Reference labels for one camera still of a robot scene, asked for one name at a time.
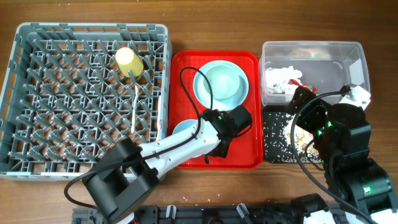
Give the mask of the red snack wrapper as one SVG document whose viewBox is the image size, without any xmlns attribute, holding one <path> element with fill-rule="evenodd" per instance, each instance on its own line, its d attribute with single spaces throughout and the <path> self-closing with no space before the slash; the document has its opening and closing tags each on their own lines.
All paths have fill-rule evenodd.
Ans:
<svg viewBox="0 0 398 224">
<path fill-rule="evenodd" d="M 295 80 L 295 79 L 290 79 L 288 82 L 289 85 L 296 85 L 296 86 L 302 86 L 306 89 L 309 89 L 312 93 L 316 93 L 317 89 L 314 86 L 305 84 L 305 83 L 300 83 L 299 80 Z"/>
</svg>

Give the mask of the light blue small bowl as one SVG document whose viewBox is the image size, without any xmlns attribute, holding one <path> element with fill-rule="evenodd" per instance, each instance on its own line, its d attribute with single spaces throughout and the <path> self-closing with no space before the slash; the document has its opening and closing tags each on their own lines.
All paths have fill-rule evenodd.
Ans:
<svg viewBox="0 0 398 224">
<path fill-rule="evenodd" d="M 172 135 L 177 134 L 177 133 L 187 129 L 187 128 L 193 126 L 194 124 L 197 124 L 196 119 L 186 119 L 186 120 L 178 123 L 178 125 L 176 125 L 176 127 L 172 131 Z"/>
</svg>

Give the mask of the white tissue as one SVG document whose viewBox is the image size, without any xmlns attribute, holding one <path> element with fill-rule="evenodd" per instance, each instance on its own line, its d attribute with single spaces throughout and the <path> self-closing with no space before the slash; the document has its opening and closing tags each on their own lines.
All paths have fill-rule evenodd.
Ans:
<svg viewBox="0 0 398 224">
<path fill-rule="evenodd" d="M 270 94 L 294 94 L 296 85 L 289 85 L 290 79 L 301 82 L 303 74 L 293 66 L 284 68 L 267 68 L 265 72 L 266 88 Z"/>
</svg>

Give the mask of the white plastic spoon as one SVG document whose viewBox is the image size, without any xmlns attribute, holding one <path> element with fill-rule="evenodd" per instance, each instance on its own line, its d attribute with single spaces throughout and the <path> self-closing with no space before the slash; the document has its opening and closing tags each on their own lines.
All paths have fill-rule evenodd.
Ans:
<svg viewBox="0 0 398 224">
<path fill-rule="evenodd" d="M 137 108 L 137 100 L 139 97 L 139 87 L 137 85 L 134 85 L 133 88 L 135 95 L 134 95 L 134 99 L 132 101 L 132 118 L 131 118 L 131 133 L 134 134 L 135 131 L 135 125 L 136 125 L 136 108 Z"/>
</svg>

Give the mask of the yellow plastic cup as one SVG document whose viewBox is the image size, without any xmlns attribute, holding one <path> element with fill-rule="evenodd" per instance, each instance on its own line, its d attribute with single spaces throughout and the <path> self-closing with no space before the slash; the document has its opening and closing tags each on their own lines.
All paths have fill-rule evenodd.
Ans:
<svg viewBox="0 0 398 224">
<path fill-rule="evenodd" d="M 125 77 L 129 76 L 129 71 L 134 77 L 138 77 L 144 70 L 141 58 L 130 48 L 120 48 L 115 55 L 116 63 Z"/>
</svg>

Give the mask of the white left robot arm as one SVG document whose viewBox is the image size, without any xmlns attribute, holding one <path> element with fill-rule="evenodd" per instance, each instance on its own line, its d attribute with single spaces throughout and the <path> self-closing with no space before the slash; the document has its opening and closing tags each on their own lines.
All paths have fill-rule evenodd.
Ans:
<svg viewBox="0 0 398 224">
<path fill-rule="evenodd" d="M 242 105 L 225 112 L 205 110 L 194 124 L 160 141 L 117 143 L 82 179 L 107 223 L 135 212 L 165 174 L 201 155 L 225 158 L 231 141 L 252 125 Z"/>
</svg>

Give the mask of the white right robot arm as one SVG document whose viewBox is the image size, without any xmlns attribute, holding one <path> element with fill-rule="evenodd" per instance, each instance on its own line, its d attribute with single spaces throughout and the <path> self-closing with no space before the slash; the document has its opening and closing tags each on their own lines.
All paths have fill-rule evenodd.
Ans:
<svg viewBox="0 0 398 224">
<path fill-rule="evenodd" d="M 320 189 L 343 208 L 358 214 L 368 223 L 397 219 L 397 194 L 387 172 L 369 157 L 371 125 L 364 109 L 368 93 L 360 86 L 343 85 L 338 91 L 314 94 L 298 86 L 287 107 L 294 116 L 290 129 L 294 142 L 295 128 L 313 135 L 326 185 L 322 185 L 298 164 Z"/>
</svg>

